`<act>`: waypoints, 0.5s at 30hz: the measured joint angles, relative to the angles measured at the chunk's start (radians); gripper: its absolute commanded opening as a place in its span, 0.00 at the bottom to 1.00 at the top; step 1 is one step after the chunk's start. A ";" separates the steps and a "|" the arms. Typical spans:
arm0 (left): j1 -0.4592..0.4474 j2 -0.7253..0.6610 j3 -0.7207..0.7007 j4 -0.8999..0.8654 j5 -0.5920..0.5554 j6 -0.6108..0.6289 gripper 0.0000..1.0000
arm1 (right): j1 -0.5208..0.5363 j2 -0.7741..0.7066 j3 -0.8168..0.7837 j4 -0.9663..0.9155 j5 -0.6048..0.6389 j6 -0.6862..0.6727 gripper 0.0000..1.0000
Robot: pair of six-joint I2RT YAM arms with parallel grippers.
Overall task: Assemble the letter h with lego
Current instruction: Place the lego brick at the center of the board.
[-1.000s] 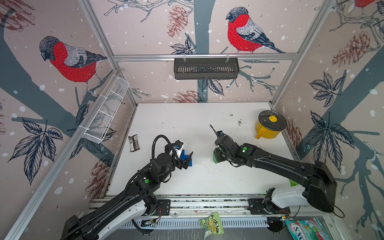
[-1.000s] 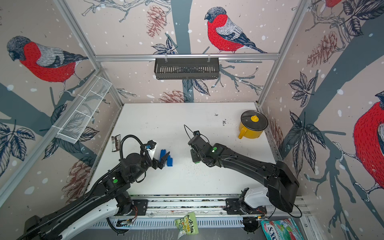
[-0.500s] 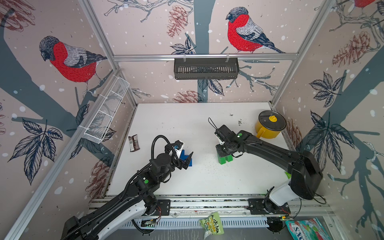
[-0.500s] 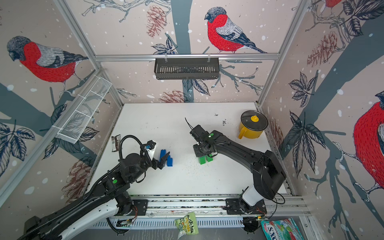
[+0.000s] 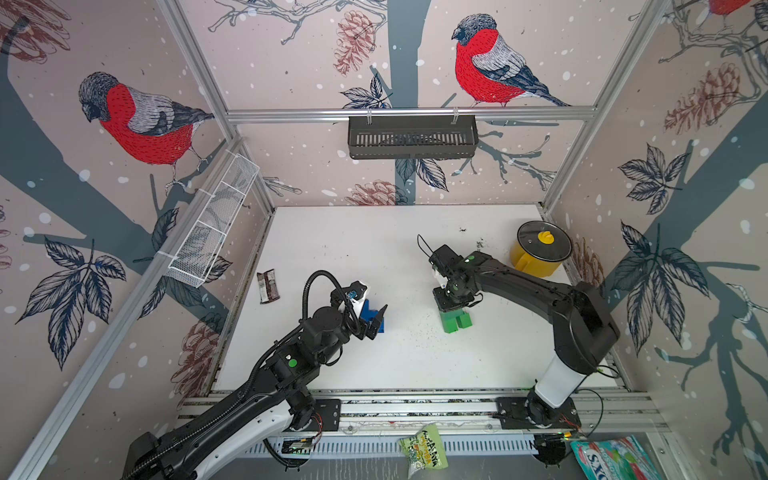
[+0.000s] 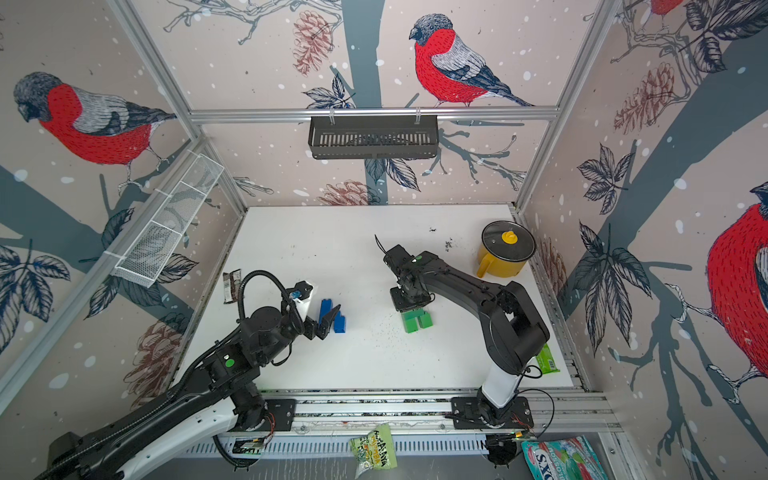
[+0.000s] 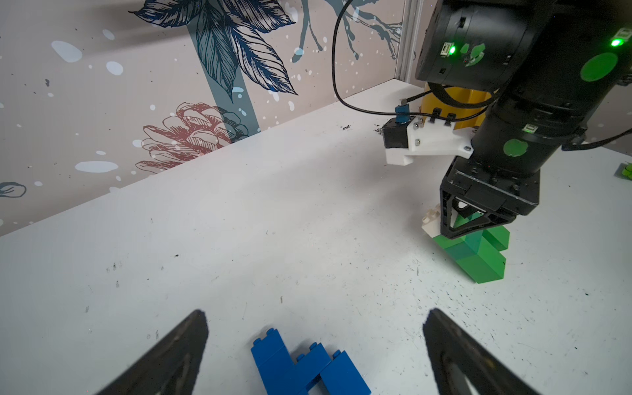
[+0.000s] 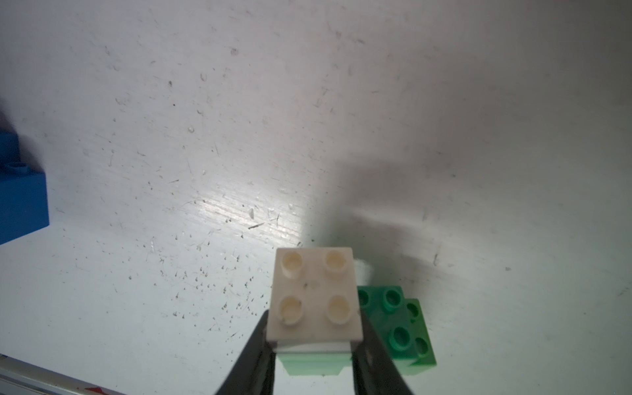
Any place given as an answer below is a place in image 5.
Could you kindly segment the green long lego brick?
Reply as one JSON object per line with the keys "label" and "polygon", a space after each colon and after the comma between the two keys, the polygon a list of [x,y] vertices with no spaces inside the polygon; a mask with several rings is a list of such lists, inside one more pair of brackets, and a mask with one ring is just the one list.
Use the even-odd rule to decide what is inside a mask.
{"label": "green long lego brick", "polygon": [[470,314],[464,309],[441,312],[440,320],[443,331],[448,334],[473,326]]}

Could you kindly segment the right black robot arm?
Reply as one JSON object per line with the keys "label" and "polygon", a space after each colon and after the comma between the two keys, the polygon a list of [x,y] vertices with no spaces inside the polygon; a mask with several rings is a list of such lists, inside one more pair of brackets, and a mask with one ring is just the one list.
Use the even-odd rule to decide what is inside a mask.
{"label": "right black robot arm", "polygon": [[444,280],[433,290],[440,313],[468,308],[477,295],[493,294],[532,311],[552,326],[555,356],[526,399],[527,416],[533,424],[553,423],[619,340],[607,302],[591,284],[541,279],[480,251],[462,257],[447,245],[431,253],[429,262]]}

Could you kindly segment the blue long lego brick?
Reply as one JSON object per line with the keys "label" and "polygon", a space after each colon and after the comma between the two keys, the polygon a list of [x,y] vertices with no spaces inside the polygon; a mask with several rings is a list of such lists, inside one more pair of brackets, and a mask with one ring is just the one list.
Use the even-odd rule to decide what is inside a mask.
{"label": "blue long lego brick", "polygon": [[[361,312],[359,314],[359,318],[362,319],[365,322],[372,321],[377,315],[379,314],[378,310],[374,310],[370,306],[370,301],[366,299],[363,303],[363,307],[361,309]],[[385,322],[384,319],[381,319],[380,325],[379,325],[379,333],[385,332]]]}

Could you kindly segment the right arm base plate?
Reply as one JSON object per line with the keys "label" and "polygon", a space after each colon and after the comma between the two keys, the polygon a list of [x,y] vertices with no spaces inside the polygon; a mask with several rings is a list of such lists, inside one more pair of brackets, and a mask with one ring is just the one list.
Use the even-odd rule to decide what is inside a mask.
{"label": "right arm base plate", "polygon": [[568,398],[560,407],[553,408],[533,397],[498,397],[497,412],[493,415],[504,430],[559,429],[577,430],[581,421],[575,403]]}

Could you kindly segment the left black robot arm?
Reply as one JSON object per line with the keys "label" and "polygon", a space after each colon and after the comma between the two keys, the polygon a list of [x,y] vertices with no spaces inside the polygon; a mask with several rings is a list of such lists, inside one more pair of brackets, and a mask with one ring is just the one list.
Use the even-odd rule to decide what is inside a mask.
{"label": "left black robot arm", "polygon": [[186,424],[132,442],[124,479],[209,479],[252,446],[312,422],[315,399],[307,386],[328,357],[348,342],[352,313],[333,306],[315,311],[276,341],[246,382]]}

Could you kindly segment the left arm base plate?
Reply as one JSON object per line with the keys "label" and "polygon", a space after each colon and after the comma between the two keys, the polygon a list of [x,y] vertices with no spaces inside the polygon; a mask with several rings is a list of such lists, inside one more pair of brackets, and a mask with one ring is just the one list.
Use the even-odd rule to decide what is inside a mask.
{"label": "left arm base plate", "polygon": [[340,399],[317,400],[308,422],[299,431],[312,432],[313,434],[338,431],[341,420],[341,405]]}

